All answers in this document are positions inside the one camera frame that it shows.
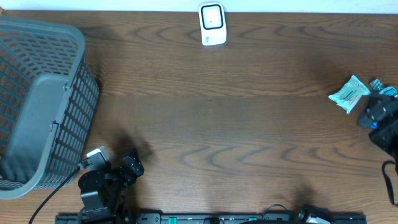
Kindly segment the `blue mouthwash bottle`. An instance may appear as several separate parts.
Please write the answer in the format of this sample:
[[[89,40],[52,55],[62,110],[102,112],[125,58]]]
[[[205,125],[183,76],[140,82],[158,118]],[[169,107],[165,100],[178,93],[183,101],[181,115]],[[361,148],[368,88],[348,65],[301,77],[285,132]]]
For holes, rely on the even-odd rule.
[[[397,89],[394,88],[393,86],[385,86],[383,82],[380,81],[379,79],[373,80],[370,83],[370,87],[377,94],[393,96],[394,98],[397,98]]]

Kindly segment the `teal wet wipes pack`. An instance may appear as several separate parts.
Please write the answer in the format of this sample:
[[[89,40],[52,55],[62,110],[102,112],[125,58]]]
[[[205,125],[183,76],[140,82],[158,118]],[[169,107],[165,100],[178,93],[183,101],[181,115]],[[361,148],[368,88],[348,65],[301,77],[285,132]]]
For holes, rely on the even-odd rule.
[[[329,95],[328,98],[343,108],[347,114],[350,114],[362,96],[368,96],[371,92],[355,75],[343,85],[336,93]]]

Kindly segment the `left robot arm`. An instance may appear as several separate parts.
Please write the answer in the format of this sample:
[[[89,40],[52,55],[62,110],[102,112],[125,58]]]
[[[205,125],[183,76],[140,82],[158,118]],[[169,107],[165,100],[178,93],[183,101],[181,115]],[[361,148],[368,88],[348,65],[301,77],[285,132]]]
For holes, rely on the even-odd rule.
[[[79,166],[88,172],[78,180],[84,204],[78,223],[135,223],[135,216],[126,207],[124,192],[144,174],[138,152],[133,149],[112,168],[109,154],[100,146],[86,154]]]

